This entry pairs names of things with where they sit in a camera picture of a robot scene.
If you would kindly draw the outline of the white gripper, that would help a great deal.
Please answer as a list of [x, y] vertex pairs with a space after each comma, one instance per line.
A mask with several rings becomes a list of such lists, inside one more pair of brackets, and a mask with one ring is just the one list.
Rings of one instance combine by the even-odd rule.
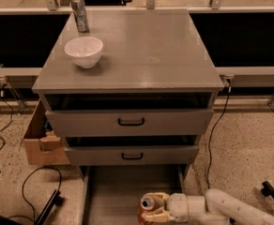
[[174, 221], [178, 223], [189, 220], [187, 196], [182, 193], [174, 193], [170, 197], [163, 192], [151, 193], [152, 206], [159, 208], [167, 203], [167, 211], [143, 212], [141, 219], [143, 223], [158, 222], [166, 223]]

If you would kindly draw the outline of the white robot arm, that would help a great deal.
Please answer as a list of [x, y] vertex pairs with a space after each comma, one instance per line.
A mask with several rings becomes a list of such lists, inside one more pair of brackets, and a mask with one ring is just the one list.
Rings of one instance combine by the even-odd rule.
[[241, 225], [274, 225], [274, 217], [219, 190], [209, 189], [204, 196], [184, 193], [146, 193], [139, 201], [138, 222], [187, 223], [195, 220], [201, 225], [230, 225], [230, 219]]

